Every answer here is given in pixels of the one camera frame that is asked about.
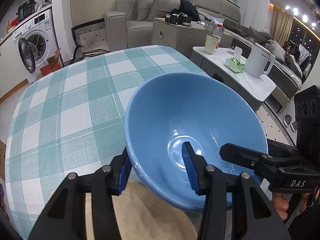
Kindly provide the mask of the person's hand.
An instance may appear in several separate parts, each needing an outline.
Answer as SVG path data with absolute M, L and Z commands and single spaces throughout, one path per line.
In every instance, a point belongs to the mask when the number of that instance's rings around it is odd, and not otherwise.
M 309 198 L 309 193 L 302 194 L 302 198 L 304 199 L 304 204 L 300 208 L 298 212 L 298 216 L 301 215 L 306 210 L 306 204 Z M 287 219 L 287 209 L 289 208 L 289 202 L 283 198 L 282 193 L 272 193 L 272 204 L 277 211 L 278 215 L 281 217 L 281 220 L 284 221 Z

